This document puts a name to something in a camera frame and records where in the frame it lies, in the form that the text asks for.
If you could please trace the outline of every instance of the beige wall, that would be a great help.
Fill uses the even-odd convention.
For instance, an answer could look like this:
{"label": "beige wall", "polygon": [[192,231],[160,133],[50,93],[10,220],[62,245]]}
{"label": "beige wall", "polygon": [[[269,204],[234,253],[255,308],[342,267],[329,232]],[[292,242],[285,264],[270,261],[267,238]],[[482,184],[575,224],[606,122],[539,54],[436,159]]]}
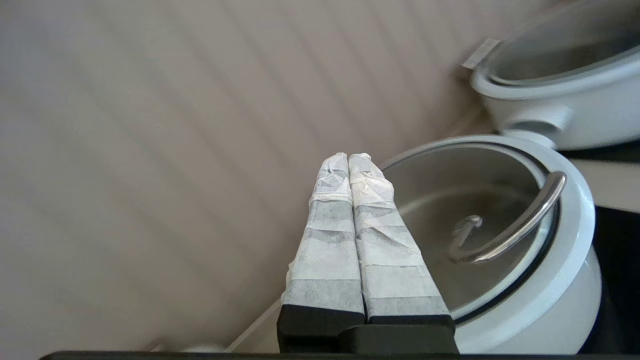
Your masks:
{"label": "beige wall", "polygon": [[320,161],[459,131],[452,69],[549,3],[3,1],[0,356],[231,342]]}

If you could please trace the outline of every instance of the pot handle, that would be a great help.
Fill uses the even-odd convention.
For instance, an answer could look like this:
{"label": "pot handle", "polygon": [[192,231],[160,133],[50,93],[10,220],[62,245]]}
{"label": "pot handle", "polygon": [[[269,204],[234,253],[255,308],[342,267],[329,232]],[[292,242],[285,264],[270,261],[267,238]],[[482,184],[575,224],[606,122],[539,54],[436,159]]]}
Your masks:
{"label": "pot handle", "polygon": [[494,239],[474,250],[462,250],[473,229],[482,226],[482,217],[470,215],[458,222],[453,231],[453,242],[449,246],[449,259],[454,263],[485,263],[502,255],[505,251],[522,240],[540,220],[553,208],[566,184],[564,172],[552,172],[545,185],[531,205],[513,224],[498,234]]}

